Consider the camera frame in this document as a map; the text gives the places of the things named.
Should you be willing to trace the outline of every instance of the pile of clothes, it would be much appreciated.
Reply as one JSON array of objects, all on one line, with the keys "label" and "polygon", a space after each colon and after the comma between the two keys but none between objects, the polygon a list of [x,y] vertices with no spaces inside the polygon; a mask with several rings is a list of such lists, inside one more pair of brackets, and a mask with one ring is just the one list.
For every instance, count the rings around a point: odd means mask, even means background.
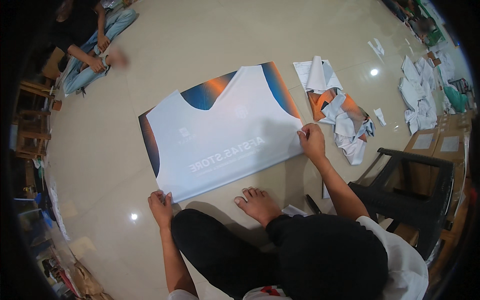
[{"label": "pile of clothes", "polygon": [[333,87],[321,95],[307,92],[312,107],[313,120],[330,124],[337,147],[352,166],[363,160],[367,135],[375,134],[375,125],[370,116],[348,95]]},{"label": "pile of clothes", "polygon": [[436,88],[433,76],[433,61],[420,58],[415,65],[408,56],[402,65],[405,77],[400,79],[398,89],[407,105],[405,122],[410,134],[418,130],[434,128],[437,124],[437,109],[432,91]]}]

